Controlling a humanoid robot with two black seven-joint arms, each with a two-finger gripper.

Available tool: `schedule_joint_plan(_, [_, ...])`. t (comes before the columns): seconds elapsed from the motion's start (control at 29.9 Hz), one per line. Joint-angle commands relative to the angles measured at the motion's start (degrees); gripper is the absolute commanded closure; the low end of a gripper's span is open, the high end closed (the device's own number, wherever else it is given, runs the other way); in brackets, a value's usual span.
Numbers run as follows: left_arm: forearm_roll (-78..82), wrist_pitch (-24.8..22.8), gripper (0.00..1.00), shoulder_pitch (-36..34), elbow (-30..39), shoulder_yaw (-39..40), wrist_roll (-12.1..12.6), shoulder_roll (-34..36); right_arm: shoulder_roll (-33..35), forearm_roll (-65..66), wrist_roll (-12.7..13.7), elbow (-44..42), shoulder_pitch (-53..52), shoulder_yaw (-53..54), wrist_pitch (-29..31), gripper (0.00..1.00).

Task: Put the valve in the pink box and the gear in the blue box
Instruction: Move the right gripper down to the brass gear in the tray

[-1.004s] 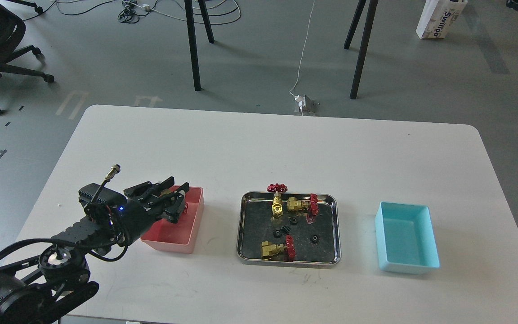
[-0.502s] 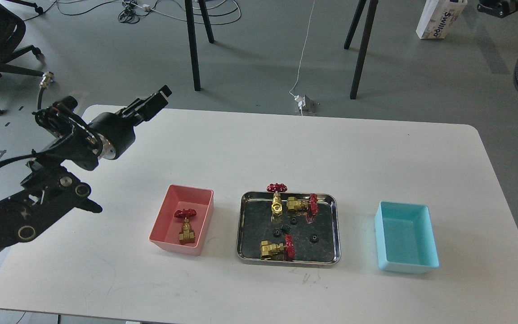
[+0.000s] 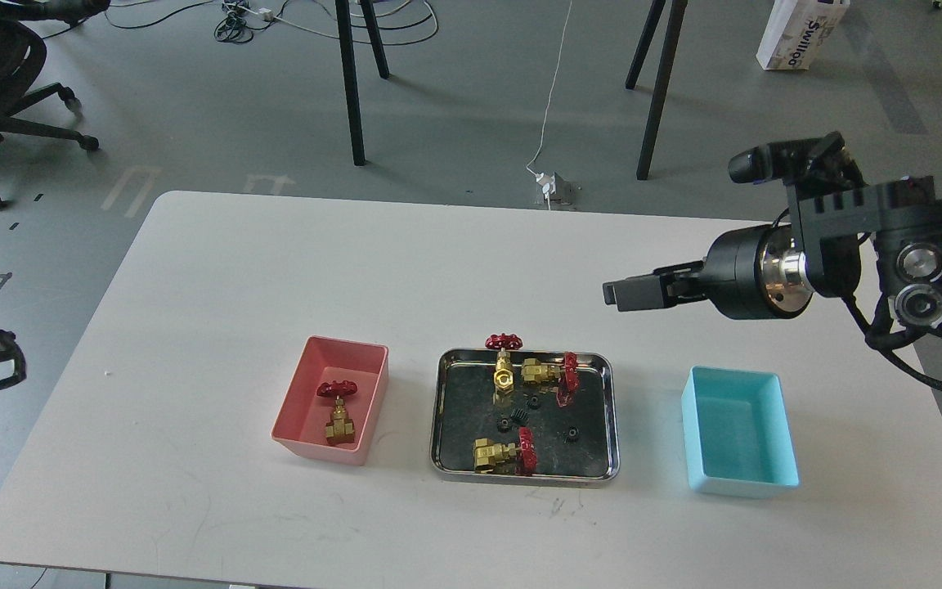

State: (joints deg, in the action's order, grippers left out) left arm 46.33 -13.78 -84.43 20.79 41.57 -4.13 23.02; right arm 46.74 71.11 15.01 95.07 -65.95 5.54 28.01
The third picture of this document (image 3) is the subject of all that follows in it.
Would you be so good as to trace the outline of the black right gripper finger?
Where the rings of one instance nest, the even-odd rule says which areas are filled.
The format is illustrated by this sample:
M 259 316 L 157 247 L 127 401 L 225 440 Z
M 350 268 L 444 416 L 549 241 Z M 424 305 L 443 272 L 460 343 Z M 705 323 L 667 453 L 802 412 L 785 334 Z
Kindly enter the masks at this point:
M 643 312 L 668 308 L 666 283 L 657 275 L 642 275 L 602 284 L 606 305 L 618 312 Z

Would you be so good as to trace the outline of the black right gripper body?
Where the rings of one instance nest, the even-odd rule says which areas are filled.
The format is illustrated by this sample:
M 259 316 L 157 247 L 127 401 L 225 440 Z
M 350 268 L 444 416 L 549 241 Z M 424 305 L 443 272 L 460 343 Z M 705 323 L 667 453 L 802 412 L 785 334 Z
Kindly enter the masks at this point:
M 767 294 L 762 278 L 762 256 L 771 241 L 780 246 L 784 230 L 755 225 L 725 232 L 711 243 L 699 261 L 655 268 L 673 305 L 707 301 L 718 312 L 735 320 L 783 318 Z

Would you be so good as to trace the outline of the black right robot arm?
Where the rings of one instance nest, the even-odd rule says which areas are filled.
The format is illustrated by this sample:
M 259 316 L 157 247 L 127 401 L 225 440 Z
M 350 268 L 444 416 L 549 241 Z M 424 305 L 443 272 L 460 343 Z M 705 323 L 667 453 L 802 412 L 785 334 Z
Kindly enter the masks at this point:
M 840 299 L 864 342 L 935 390 L 942 380 L 896 355 L 942 339 L 942 199 L 931 176 L 864 181 L 838 132 L 754 146 L 729 161 L 736 183 L 782 182 L 773 223 L 726 232 L 706 257 L 603 285 L 620 312 L 707 301 L 734 320 L 799 317 L 814 295 Z

